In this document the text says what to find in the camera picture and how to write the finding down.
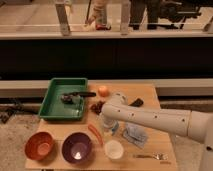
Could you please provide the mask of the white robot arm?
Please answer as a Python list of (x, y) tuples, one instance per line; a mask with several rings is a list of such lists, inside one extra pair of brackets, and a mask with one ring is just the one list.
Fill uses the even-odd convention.
[(101, 110), (105, 121), (124, 121), (188, 137), (204, 145), (199, 171), (213, 171), (213, 114), (190, 110), (132, 107), (115, 93)]

